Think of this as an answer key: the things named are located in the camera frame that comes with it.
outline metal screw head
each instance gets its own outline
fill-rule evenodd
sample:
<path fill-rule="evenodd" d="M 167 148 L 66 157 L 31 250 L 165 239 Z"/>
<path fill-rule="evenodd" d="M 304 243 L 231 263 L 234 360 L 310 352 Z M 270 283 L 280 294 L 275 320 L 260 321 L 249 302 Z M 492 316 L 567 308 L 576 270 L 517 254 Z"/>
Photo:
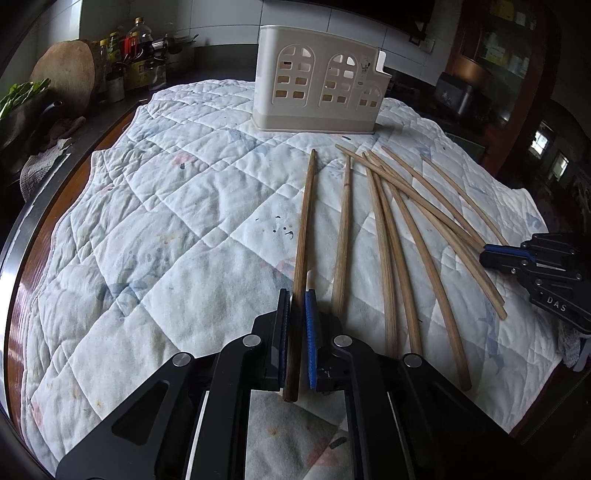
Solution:
<path fill-rule="evenodd" d="M 253 334 L 246 335 L 242 339 L 242 343 L 244 344 L 244 346 L 257 346 L 259 343 L 261 343 L 261 337 Z"/>
<path fill-rule="evenodd" d="M 335 337 L 335 339 L 333 340 L 333 342 L 335 343 L 336 346 L 339 346 L 341 348 L 346 348 L 346 347 L 350 346 L 351 343 L 353 343 L 353 340 L 351 340 L 351 337 L 348 335 L 337 335 Z"/>
<path fill-rule="evenodd" d="M 185 352 L 177 353 L 173 357 L 173 365 L 175 367 L 184 367 L 191 361 L 191 355 Z"/>
<path fill-rule="evenodd" d="M 421 357 L 411 353 L 410 355 L 404 357 L 404 363 L 407 367 L 418 368 L 423 364 L 423 361 L 421 360 Z"/>

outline white plastic caddy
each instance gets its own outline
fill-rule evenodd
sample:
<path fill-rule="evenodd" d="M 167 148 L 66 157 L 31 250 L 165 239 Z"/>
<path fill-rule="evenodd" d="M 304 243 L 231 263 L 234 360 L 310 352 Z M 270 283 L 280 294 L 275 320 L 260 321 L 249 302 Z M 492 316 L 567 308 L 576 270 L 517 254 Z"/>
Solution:
<path fill-rule="evenodd" d="M 304 28 L 261 27 L 252 119 L 264 131 L 371 133 L 385 52 Z"/>

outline glass cabinet door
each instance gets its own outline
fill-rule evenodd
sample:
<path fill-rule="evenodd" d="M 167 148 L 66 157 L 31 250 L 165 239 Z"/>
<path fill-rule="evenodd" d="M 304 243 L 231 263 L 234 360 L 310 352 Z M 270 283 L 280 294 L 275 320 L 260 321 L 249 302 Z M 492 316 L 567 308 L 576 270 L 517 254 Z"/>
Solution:
<path fill-rule="evenodd" d="M 492 0 L 485 15 L 476 61 L 491 74 L 484 90 L 492 102 L 491 121 L 509 121 L 531 56 L 535 15 L 524 0 Z"/>

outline electrical outlet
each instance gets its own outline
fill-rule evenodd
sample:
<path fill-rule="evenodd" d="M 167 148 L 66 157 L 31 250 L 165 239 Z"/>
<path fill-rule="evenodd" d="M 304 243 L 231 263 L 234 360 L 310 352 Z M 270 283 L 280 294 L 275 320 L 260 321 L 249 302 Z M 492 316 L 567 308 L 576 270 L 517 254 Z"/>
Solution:
<path fill-rule="evenodd" d="M 425 38 L 425 40 L 419 44 L 418 48 L 420 48 L 422 51 L 426 51 L 427 53 L 431 53 L 433 51 L 434 45 L 434 38 Z"/>

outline chopstick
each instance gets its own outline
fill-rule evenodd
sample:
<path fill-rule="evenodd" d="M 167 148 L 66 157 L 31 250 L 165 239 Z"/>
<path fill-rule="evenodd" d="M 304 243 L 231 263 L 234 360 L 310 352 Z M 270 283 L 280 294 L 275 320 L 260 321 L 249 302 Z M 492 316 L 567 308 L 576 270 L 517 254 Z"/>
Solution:
<path fill-rule="evenodd" d="M 466 192 L 464 192 L 464 190 L 462 190 L 462 188 L 447 173 L 443 171 L 441 167 L 435 165 L 433 161 L 429 160 L 425 155 L 421 155 L 421 158 L 423 159 L 423 161 L 431 165 L 432 168 L 437 173 L 439 173 L 439 175 L 441 175 L 442 178 L 444 178 L 445 181 L 448 182 L 448 184 L 451 185 L 456 192 L 458 192 L 458 194 L 466 201 L 466 203 L 474 209 L 474 211 L 480 216 L 480 218 L 482 218 L 482 220 L 487 224 L 488 228 L 491 229 L 492 233 L 494 233 L 495 236 L 501 241 L 502 245 L 509 245 L 507 240 L 505 240 L 505 237 L 503 237 L 501 231 L 492 222 L 490 217 L 474 202 L 474 200 L 472 200 L 469 197 L 469 195 Z"/>
<path fill-rule="evenodd" d="M 437 218 L 433 216 L 431 212 L 429 212 L 420 205 L 417 205 L 417 207 L 419 210 L 421 210 L 421 212 L 427 218 L 427 220 L 429 220 L 433 224 L 433 226 L 439 231 L 441 236 L 447 241 L 451 248 L 453 248 L 454 252 L 457 254 L 458 257 L 460 257 L 462 263 L 464 263 L 466 268 L 474 277 L 474 280 L 476 280 L 484 294 L 487 296 L 501 320 L 505 320 L 507 318 L 507 312 L 503 307 L 503 297 L 501 297 L 501 294 L 496 289 L 494 283 L 491 282 L 491 279 L 488 278 L 488 275 L 486 275 L 484 271 L 481 272 L 480 269 L 478 269 L 474 257 L 464 249 L 463 245 L 461 245 L 460 241 L 453 234 L 453 232 L 450 232 Z"/>
<path fill-rule="evenodd" d="M 316 169 L 316 150 L 312 149 L 306 173 L 306 186 L 301 205 L 300 231 L 295 251 L 294 286 L 291 295 L 291 309 L 287 334 L 287 365 L 283 400 L 295 402 L 298 399 L 300 386 L 301 341 L 303 334 L 304 294 L 306 292 L 306 233 L 311 209 L 314 172 Z"/>
<path fill-rule="evenodd" d="M 375 153 L 370 151 L 370 153 L 375 155 L 375 158 L 379 160 L 379 165 L 382 166 L 383 169 L 377 167 L 376 165 L 373 165 L 361 156 L 357 155 L 354 152 L 351 152 L 351 150 L 347 150 L 345 147 L 342 147 L 341 145 L 335 145 L 335 147 L 341 150 L 341 152 L 350 155 L 356 161 L 361 163 L 364 167 L 369 168 L 374 173 L 377 173 L 388 183 L 391 183 L 396 188 L 406 193 L 406 195 L 408 195 L 409 198 L 415 200 L 418 204 L 425 207 L 427 210 L 429 210 L 429 212 L 431 212 L 435 217 L 439 218 L 445 225 L 447 225 L 454 233 L 456 233 L 462 240 L 464 240 L 468 245 L 474 248 L 478 253 L 484 250 L 484 242 L 479 243 L 474 237 L 469 235 L 463 228 L 461 228 L 452 219 L 450 219 L 445 213 L 443 213 L 441 210 L 435 207 L 435 205 L 430 203 L 428 200 L 425 200 L 421 196 L 421 194 L 419 194 L 419 192 L 417 192 L 406 180 L 404 180 L 400 176 L 397 177 L 398 173 L 396 172 L 396 170 L 394 170 L 380 157 L 375 155 Z"/>
<path fill-rule="evenodd" d="M 404 168 L 407 172 L 409 172 L 418 182 L 423 185 L 439 202 L 452 214 L 452 216 L 458 221 L 460 225 L 464 227 L 466 232 L 468 232 L 472 237 L 476 239 L 477 242 L 485 244 L 486 242 L 482 239 L 482 237 L 478 234 L 476 230 L 470 225 L 468 220 L 466 220 L 463 215 L 457 211 L 457 209 L 451 204 L 451 202 L 445 198 L 442 193 L 437 190 L 425 177 L 423 177 L 419 172 L 415 171 L 410 165 L 408 165 L 402 158 L 400 158 L 396 153 L 392 152 L 387 147 L 382 146 L 382 150 L 384 150 L 393 160 L 395 160 L 402 168 Z"/>
<path fill-rule="evenodd" d="M 373 152 L 370 152 L 370 155 L 374 159 L 376 159 L 376 158 L 379 159 L 379 157 Z M 395 186 L 395 184 L 391 182 L 390 192 L 392 193 L 392 196 L 394 197 L 394 200 L 396 201 L 398 208 L 400 208 L 400 211 L 402 212 L 402 216 L 404 217 L 404 220 L 406 221 L 406 223 L 408 225 L 411 235 L 413 236 L 413 240 L 417 246 L 418 253 L 421 256 L 421 259 L 423 260 L 423 264 L 425 266 L 425 269 L 427 270 L 427 275 L 429 277 L 429 280 L 431 281 L 431 285 L 433 287 L 433 291 L 435 293 L 435 297 L 436 297 L 437 302 L 439 304 L 439 309 L 441 310 L 441 315 L 443 316 L 443 321 L 446 326 L 447 336 L 449 338 L 450 346 L 452 348 L 453 357 L 456 362 L 457 376 L 458 376 L 458 379 L 460 382 L 460 387 L 464 391 L 470 390 L 472 387 L 472 381 L 470 379 L 470 371 L 468 369 L 468 361 L 466 358 L 466 352 L 464 351 L 464 347 L 462 345 L 462 339 L 460 337 L 460 332 L 458 331 L 458 328 L 457 328 L 456 319 L 453 316 L 452 307 L 449 303 L 449 299 L 447 298 L 447 294 L 445 292 L 445 289 L 443 288 L 443 283 L 441 283 L 441 278 L 439 277 L 439 273 L 437 272 L 437 268 L 435 267 L 435 264 L 433 263 L 433 259 L 431 258 L 431 255 L 429 254 L 429 251 L 427 249 L 427 245 L 425 244 L 425 240 L 423 239 L 423 236 L 421 235 L 421 232 L 419 231 L 417 224 L 415 223 L 415 221 L 413 219 L 413 216 L 411 215 L 410 211 L 408 210 L 408 207 L 404 203 L 404 201 L 403 201 L 403 199 L 396 187 L 397 186 Z"/>
<path fill-rule="evenodd" d="M 414 303 L 413 287 L 410 282 L 410 276 L 408 274 L 408 267 L 404 252 L 402 251 L 402 243 L 400 242 L 400 236 L 390 204 L 384 193 L 381 179 L 378 180 L 378 195 L 382 203 L 382 209 L 384 211 L 384 217 L 386 220 L 386 229 L 390 240 L 390 246 L 392 247 L 394 254 L 394 264 L 396 266 L 396 272 L 398 273 L 398 279 L 400 280 L 400 290 L 402 292 L 402 303 L 404 304 L 404 314 L 407 319 L 408 328 L 408 339 L 410 343 L 410 351 L 412 353 L 423 354 L 423 344 L 421 342 L 421 329 L 419 327 L 417 308 Z"/>
<path fill-rule="evenodd" d="M 347 277 L 347 261 L 349 258 L 349 225 L 351 222 L 351 157 L 345 161 L 345 180 L 343 182 L 343 198 L 340 206 L 339 238 L 337 241 L 335 274 L 333 279 L 330 311 L 342 323 L 345 308 L 345 287 Z"/>
<path fill-rule="evenodd" d="M 398 332 L 396 322 L 396 290 L 394 286 L 394 272 L 392 270 L 392 258 L 388 244 L 388 234 L 384 221 L 384 212 L 378 196 L 376 176 L 370 170 L 366 170 L 369 192 L 374 206 L 375 226 L 378 232 L 379 260 L 382 268 L 382 291 L 384 293 L 384 318 L 386 333 L 386 355 L 396 358 L 398 356 Z"/>

